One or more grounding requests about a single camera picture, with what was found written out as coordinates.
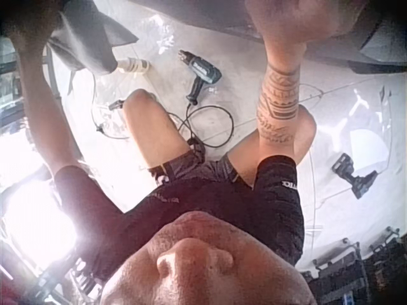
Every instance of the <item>black shirt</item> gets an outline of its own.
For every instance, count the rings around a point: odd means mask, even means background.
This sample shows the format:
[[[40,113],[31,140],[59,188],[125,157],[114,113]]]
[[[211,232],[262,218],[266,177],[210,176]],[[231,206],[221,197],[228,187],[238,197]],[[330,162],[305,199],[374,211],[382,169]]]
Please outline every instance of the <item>black shirt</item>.
[[[122,213],[80,168],[55,176],[62,208],[74,222],[77,250],[94,277],[108,280],[164,225],[190,211],[207,212],[249,233],[292,265],[302,255],[304,221],[295,162],[273,156],[258,166],[254,189],[201,178],[155,189]]]

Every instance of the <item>power cord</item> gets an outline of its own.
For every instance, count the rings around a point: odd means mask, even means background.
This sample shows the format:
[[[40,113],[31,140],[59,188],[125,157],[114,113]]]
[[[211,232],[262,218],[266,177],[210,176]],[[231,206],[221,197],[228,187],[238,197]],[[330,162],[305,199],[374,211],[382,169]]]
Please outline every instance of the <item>power cord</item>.
[[[95,97],[96,97],[96,78],[93,75],[93,97],[92,97],[92,107],[91,107],[90,112],[91,112],[91,115],[92,115],[93,124],[96,127],[96,131],[100,132],[105,137],[107,137],[109,139],[113,139],[113,140],[127,140],[127,139],[129,139],[130,137],[113,137],[111,135],[108,135],[105,132],[105,130],[103,129],[103,123],[101,123],[101,124],[96,123],[95,116],[93,114],[93,108],[94,108],[94,105],[95,105]],[[186,107],[186,111],[185,111],[185,119],[181,119],[177,114],[167,111],[167,114],[169,116],[172,116],[172,117],[176,118],[177,120],[179,120],[181,122],[181,125],[178,127],[179,132],[182,130],[183,127],[187,128],[190,131],[191,138],[196,138],[204,146],[210,147],[210,148],[220,148],[220,147],[225,146],[227,143],[229,143],[229,141],[233,137],[233,133],[235,131],[235,121],[233,119],[233,116],[231,115],[231,113],[228,110],[226,110],[225,108],[223,108],[221,106],[207,105],[207,106],[201,106],[199,108],[196,108],[194,111],[192,111],[190,113],[190,108],[191,108],[191,104],[188,104],[188,106]],[[230,134],[229,134],[228,138],[223,143],[221,143],[219,145],[210,145],[208,143],[205,143],[204,141],[200,140],[198,135],[192,130],[191,123],[190,123],[190,118],[193,115],[195,115],[196,113],[198,113],[198,112],[200,112],[202,110],[205,110],[205,109],[219,109],[220,111],[225,112],[230,118],[230,122],[231,122]]]

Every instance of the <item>forearm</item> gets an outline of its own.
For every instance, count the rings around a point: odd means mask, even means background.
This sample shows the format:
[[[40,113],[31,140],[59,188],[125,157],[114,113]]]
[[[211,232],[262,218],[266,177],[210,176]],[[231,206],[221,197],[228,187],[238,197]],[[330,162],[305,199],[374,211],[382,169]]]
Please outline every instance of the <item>forearm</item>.
[[[37,150],[51,172],[76,164],[71,133],[43,74],[42,53],[19,55],[24,111]]]
[[[276,154],[294,156],[300,64],[305,51],[304,44],[274,46],[266,41],[265,45],[268,65],[257,111],[260,161]]]

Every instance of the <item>knee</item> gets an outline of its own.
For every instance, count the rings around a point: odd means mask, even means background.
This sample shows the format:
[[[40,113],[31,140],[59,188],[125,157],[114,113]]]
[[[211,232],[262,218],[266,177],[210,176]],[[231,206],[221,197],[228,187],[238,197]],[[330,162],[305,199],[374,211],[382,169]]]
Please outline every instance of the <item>knee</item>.
[[[317,122],[315,122],[314,117],[309,113],[307,108],[302,105],[300,105],[298,111],[298,128],[301,128],[305,134],[313,139],[315,138],[315,134],[317,133]]]
[[[138,112],[145,111],[152,104],[155,104],[156,100],[150,94],[150,92],[144,89],[137,89],[133,91],[127,98],[123,105],[123,110],[125,113],[127,112]]]

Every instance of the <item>leg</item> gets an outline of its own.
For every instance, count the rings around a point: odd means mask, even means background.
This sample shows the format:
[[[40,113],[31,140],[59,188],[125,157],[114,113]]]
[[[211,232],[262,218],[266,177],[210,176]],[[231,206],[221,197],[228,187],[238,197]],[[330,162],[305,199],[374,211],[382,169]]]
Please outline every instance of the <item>leg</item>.
[[[300,106],[298,112],[298,131],[294,140],[294,161],[297,165],[307,154],[314,141],[317,125],[312,115]],[[240,177],[250,186],[256,179],[259,151],[259,133],[257,130],[248,135],[237,144],[229,153],[228,157]]]
[[[123,110],[127,127],[148,168],[190,151],[167,112],[146,90],[133,92],[126,99]]]

